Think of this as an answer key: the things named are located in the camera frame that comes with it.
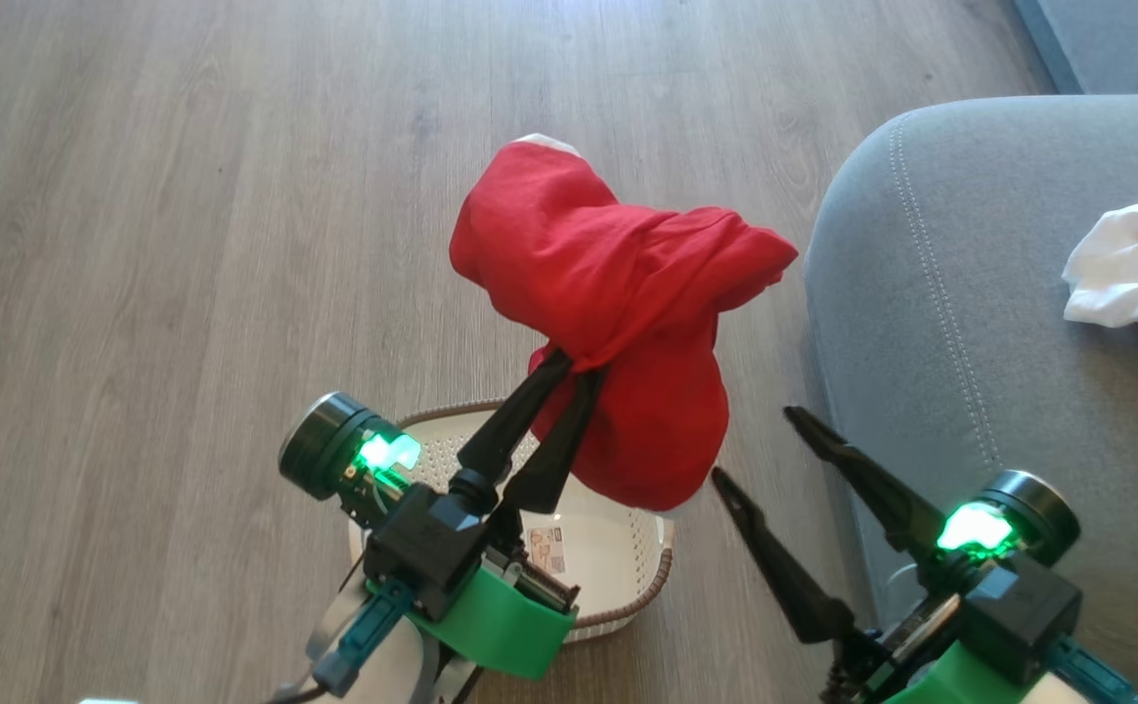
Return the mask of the printed sticker label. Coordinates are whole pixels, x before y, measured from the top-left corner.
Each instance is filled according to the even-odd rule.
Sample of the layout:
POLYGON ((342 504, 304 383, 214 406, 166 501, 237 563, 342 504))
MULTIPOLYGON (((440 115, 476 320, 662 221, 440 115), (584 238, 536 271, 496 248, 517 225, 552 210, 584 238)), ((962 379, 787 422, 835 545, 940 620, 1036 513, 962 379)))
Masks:
POLYGON ((549 575, 563 575, 566 571, 564 531, 560 525, 529 527, 525 532, 528 560, 549 575))

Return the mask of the blue-grey upholstered furniture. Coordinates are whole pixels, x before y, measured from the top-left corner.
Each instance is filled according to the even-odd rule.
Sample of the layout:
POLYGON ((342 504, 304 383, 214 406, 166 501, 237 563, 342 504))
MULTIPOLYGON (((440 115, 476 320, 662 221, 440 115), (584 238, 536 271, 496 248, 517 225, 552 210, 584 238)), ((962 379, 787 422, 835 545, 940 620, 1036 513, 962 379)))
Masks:
POLYGON ((1066 96, 1138 94, 1138 0, 1012 0, 1066 96))

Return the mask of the grey fabric sofa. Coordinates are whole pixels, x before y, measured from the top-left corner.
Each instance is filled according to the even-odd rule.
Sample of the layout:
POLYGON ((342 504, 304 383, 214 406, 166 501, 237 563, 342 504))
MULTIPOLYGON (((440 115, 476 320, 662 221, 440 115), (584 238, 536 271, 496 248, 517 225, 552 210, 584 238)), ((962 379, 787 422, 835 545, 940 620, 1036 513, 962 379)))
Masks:
POLYGON ((803 262, 833 426, 941 508, 1004 469, 1055 486, 1078 638, 1138 689, 1138 328, 1066 321, 1062 278, 1133 202, 1138 96, 943 103, 863 140, 803 262))

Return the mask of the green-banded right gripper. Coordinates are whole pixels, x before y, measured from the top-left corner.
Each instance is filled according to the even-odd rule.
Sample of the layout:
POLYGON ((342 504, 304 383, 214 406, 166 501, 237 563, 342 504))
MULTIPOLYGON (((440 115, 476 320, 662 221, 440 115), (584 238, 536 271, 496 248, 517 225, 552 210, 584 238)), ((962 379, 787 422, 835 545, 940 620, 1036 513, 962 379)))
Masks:
POLYGON ((1020 553, 1057 572, 1081 535, 1074 512, 1052 484, 1011 469, 945 513, 806 407, 784 407, 784 417, 817 458, 838 467, 877 517, 891 548, 907 553, 924 593, 885 632, 859 632, 853 611, 825 593, 783 547, 751 495, 725 469, 712 467, 714 490, 797 641, 842 641, 834 704, 1082 704, 1046 663, 1033 684, 1019 687, 958 641, 963 597, 987 570, 1020 553))

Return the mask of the white basket with brown rim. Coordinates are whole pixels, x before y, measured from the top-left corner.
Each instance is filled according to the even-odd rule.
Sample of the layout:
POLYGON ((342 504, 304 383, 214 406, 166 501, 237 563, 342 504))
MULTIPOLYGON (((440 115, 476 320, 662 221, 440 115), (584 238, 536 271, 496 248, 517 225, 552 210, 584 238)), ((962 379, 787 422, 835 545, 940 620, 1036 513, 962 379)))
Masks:
MULTIPOLYGON (((492 398, 396 420, 421 445, 417 467, 404 475, 436 490, 447 489, 457 467, 457 450, 501 404, 492 398)), ((673 569, 673 521, 601 498, 577 477, 569 477, 555 512, 523 511, 521 525, 523 545, 531 527, 560 525, 564 531, 566 571, 551 578, 582 590, 575 601, 579 615, 566 644, 609 636, 628 626, 662 591, 673 569)))

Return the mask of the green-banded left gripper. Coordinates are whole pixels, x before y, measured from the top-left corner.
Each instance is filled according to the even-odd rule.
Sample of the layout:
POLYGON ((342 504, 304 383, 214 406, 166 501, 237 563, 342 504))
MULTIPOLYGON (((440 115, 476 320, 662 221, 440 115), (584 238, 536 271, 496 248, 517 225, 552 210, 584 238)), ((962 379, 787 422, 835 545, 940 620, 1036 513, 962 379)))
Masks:
MULTIPOLYGON (((414 601, 399 620, 476 665, 528 679, 547 671, 578 615, 577 589, 542 578, 526 565, 520 522, 523 511, 555 512, 603 391, 605 368, 569 374, 572 366, 564 351, 551 351, 457 450, 457 471, 447 490, 429 484, 457 496, 467 512, 483 517, 487 547, 447 616, 427 620, 414 601), (512 452, 564 379, 572 380, 564 409, 552 415, 538 449, 509 480, 512 452)), ((420 444, 404 429, 351 396, 331 394, 319 398, 287 436, 279 470, 311 498, 338 499, 370 539, 409 486, 424 484, 404 475, 420 452, 420 444)), ((310 652, 314 665, 335 649, 364 602, 382 585, 364 574, 368 543, 351 572, 358 606, 345 607, 344 626, 310 652)))

